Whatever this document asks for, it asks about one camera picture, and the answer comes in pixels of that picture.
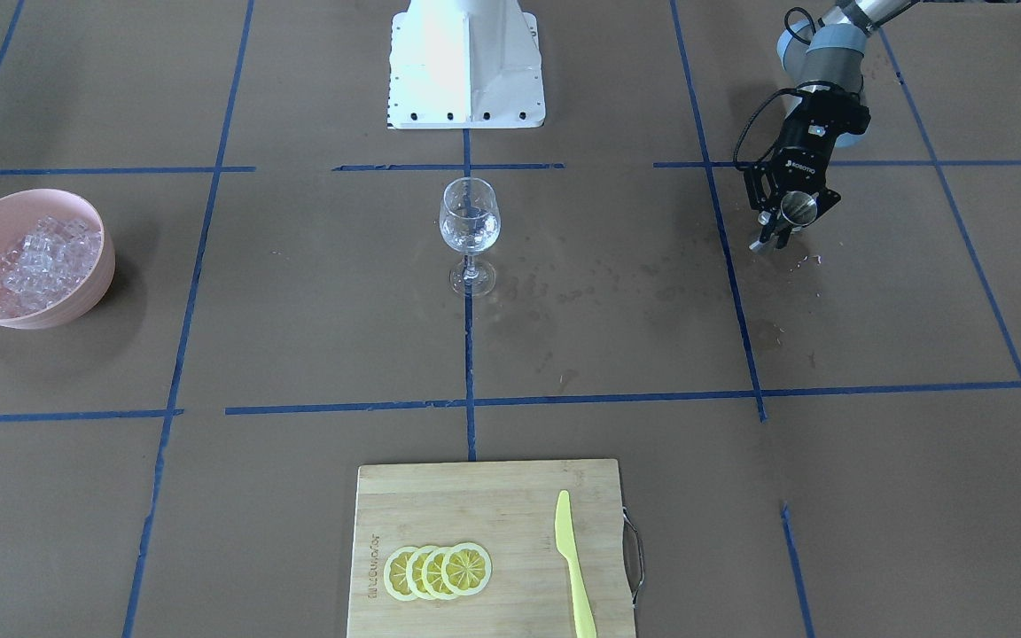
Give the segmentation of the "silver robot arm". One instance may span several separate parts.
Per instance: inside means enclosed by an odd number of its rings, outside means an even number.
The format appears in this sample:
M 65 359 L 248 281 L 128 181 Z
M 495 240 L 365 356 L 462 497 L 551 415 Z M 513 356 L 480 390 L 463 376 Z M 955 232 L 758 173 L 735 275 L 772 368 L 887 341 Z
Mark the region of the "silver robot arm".
M 861 69 L 868 40 L 913 5 L 836 1 L 819 18 L 801 7 L 783 16 L 776 53 L 793 85 L 755 109 L 732 152 L 760 226 L 751 251 L 783 249 L 840 201 L 827 185 L 827 171 L 835 149 L 860 141 L 871 122 Z M 753 121 L 778 98 L 789 101 L 781 130 L 760 158 L 742 161 L 741 145 Z

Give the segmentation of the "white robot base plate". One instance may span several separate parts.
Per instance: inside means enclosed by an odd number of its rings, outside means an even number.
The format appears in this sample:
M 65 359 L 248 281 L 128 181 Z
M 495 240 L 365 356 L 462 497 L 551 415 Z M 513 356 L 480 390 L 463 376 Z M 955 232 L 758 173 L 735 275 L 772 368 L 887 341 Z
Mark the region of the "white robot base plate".
M 539 24 L 518 1 L 412 1 L 392 17 L 390 36 L 389 128 L 547 120 Z

